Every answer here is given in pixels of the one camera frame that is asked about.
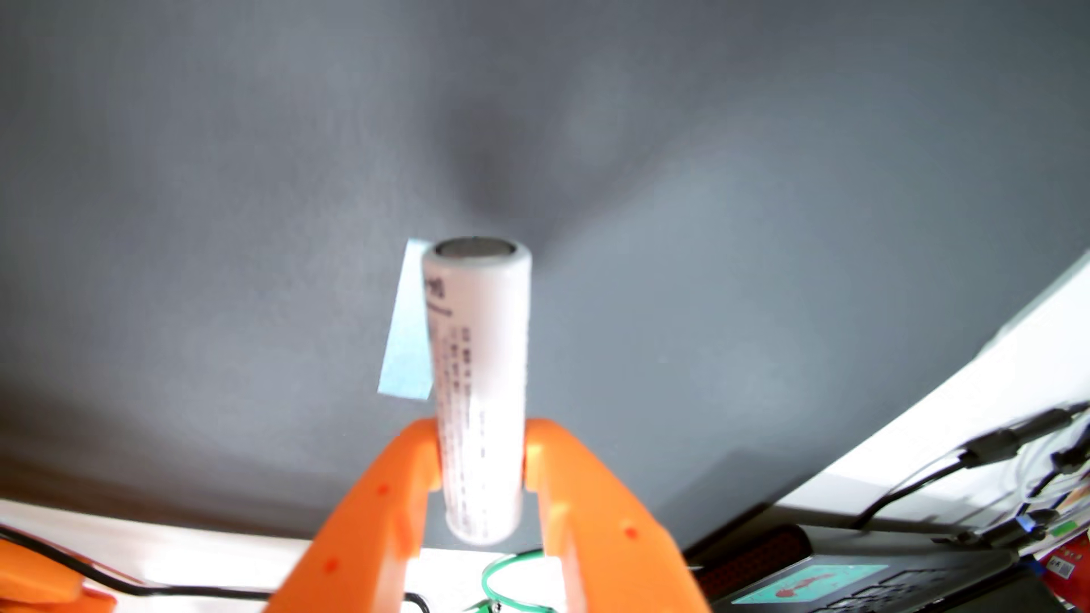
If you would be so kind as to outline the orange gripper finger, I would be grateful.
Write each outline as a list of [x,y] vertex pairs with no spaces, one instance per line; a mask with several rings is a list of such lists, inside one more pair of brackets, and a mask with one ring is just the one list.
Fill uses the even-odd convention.
[[711,611],[673,536],[557,422],[526,421],[525,489],[568,612]]
[[436,420],[416,420],[347,492],[267,612],[398,612],[441,481]]

